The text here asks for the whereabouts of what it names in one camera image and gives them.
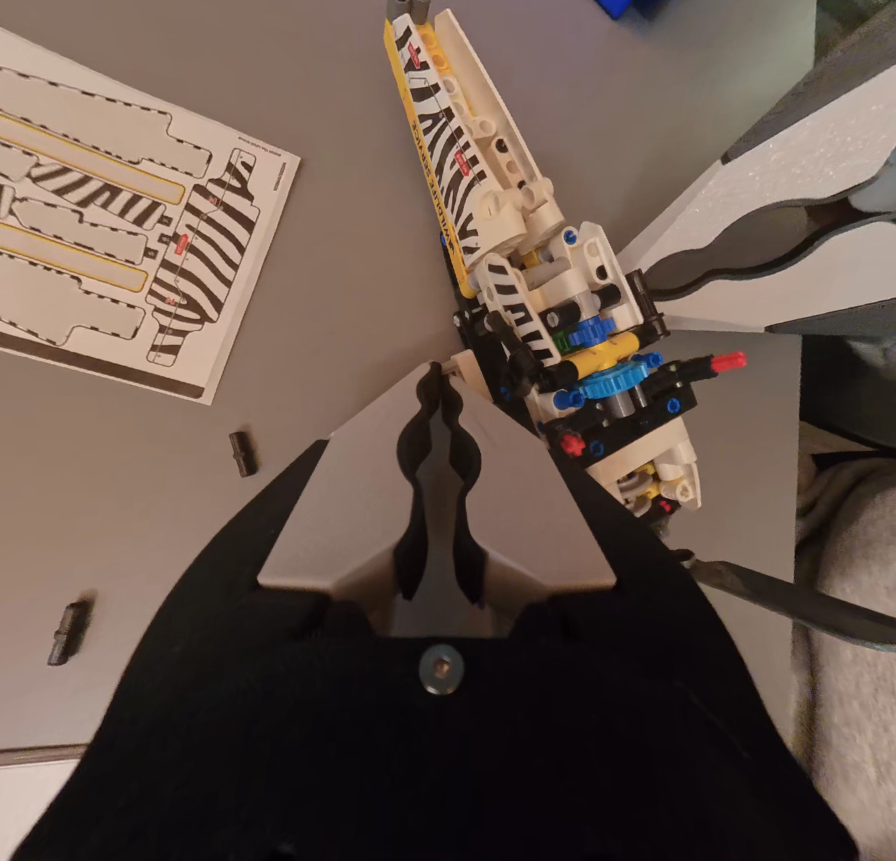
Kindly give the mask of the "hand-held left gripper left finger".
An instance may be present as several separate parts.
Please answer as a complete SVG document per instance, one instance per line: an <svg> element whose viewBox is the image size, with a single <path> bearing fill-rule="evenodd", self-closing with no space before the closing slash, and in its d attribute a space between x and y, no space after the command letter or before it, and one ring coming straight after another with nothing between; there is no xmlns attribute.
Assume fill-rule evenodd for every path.
<svg viewBox="0 0 896 861"><path fill-rule="evenodd" d="M421 364L334 431L258 575L260 586L351 602L389 633L420 588L428 531L420 468L440 379Z"/></svg>

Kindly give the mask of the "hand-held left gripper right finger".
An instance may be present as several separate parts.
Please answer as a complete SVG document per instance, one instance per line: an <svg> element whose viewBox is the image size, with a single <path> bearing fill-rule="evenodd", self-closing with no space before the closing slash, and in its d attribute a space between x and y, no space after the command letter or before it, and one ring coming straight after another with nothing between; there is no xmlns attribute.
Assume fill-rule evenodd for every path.
<svg viewBox="0 0 896 861"><path fill-rule="evenodd" d="M454 574L489 630L509 631L549 598L616 586L545 445L458 375L442 376L441 410L459 479Z"/></svg>

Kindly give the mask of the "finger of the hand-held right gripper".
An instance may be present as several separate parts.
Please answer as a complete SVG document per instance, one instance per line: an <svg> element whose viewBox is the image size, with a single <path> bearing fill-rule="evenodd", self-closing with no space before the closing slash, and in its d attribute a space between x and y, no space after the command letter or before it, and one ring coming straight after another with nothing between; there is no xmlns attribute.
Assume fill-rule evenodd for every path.
<svg viewBox="0 0 896 861"><path fill-rule="evenodd" d="M775 274L715 280L657 307L673 329L759 333L894 297L895 226L879 220L825 240Z"/></svg>
<svg viewBox="0 0 896 861"><path fill-rule="evenodd" d="M624 271L706 247L736 221L786 201L867 183L895 140L895 13L843 39L619 253Z"/></svg>

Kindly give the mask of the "zebra striped lego helicopter model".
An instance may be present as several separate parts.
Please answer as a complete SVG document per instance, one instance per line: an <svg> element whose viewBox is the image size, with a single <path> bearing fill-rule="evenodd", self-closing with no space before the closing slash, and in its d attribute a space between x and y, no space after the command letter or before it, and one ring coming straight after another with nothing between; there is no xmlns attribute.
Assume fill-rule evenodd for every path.
<svg viewBox="0 0 896 861"><path fill-rule="evenodd" d="M684 421L735 352L666 360L669 331L603 228L571 226L450 10L387 0L385 48L441 232L471 363L455 367L645 524L701 507Z"/></svg>

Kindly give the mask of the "black lego rotor blade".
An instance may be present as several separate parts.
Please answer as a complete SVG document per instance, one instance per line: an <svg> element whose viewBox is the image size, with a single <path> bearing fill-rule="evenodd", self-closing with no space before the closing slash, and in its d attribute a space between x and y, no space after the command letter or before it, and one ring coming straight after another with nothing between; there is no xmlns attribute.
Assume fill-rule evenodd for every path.
<svg viewBox="0 0 896 861"><path fill-rule="evenodd" d="M810 630L867 649L894 652L892 616L726 561L703 561L690 550L674 557L702 586L718 589Z"/></svg>

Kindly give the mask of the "person's grey clothing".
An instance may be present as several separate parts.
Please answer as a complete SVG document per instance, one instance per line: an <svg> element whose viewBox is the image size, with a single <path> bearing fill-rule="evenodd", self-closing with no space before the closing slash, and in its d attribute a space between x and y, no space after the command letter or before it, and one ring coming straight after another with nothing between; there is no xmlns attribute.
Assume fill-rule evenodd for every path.
<svg viewBox="0 0 896 861"><path fill-rule="evenodd" d="M895 615L894 460L839 463L798 499L795 580ZM791 746L857 842L860 859L895 858L895 656L793 631Z"/></svg>

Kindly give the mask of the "zebra print sticker sheet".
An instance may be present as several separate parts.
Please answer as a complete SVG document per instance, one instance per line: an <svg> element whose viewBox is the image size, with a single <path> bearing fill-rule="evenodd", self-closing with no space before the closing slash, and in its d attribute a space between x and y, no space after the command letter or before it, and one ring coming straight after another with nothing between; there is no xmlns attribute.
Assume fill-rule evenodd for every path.
<svg viewBox="0 0 896 861"><path fill-rule="evenodd" d="M1 351L211 404L297 155L1 31Z"/></svg>

